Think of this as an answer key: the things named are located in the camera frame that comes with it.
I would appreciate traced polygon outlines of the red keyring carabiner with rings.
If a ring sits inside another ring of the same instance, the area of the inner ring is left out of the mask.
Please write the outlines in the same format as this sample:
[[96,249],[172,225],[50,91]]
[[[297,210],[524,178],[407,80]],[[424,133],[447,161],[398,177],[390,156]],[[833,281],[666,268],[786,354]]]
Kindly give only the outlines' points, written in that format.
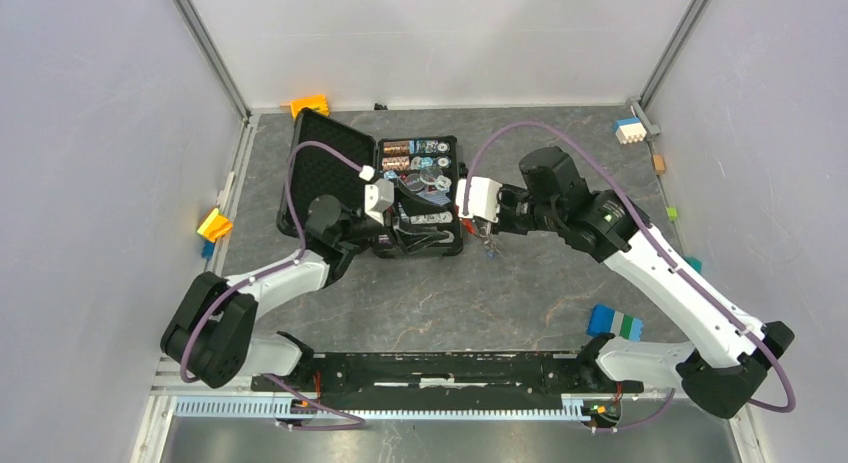
[[482,241],[482,244],[484,246],[486,257],[489,258],[489,259],[495,259],[497,257],[497,255],[499,254],[499,250],[497,248],[497,245],[496,245],[494,239],[492,238],[492,235],[491,235],[490,239],[480,239],[480,240]]

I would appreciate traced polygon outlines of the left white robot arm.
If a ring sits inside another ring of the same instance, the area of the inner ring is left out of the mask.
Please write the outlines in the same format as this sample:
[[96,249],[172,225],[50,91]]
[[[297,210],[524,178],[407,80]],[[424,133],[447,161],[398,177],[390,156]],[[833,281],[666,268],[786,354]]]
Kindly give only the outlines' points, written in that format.
[[161,350],[178,363],[185,383],[220,388],[237,377],[270,373],[288,389],[302,390],[314,377],[309,348],[285,332],[255,335],[257,321],[338,281],[381,237],[405,253],[458,242],[450,229],[455,221],[453,204],[417,195],[368,194],[359,208],[321,195],[295,217],[300,243],[290,256],[240,275],[198,275],[164,331]]

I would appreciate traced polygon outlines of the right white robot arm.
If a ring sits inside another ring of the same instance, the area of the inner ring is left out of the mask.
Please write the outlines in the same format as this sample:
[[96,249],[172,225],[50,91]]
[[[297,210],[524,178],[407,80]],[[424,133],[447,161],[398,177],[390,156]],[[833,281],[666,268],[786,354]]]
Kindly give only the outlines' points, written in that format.
[[685,335],[671,344],[603,332],[578,355],[580,383],[591,391],[628,382],[674,390],[723,419],[751,404],[767,376],[780,371],[793,331],[722,296],[620,190],[591,190],[562,149],[537,149],[519,170],[519,187],[468,174],[456,190],[460,217],[486,235],[558,235],[634,285]]

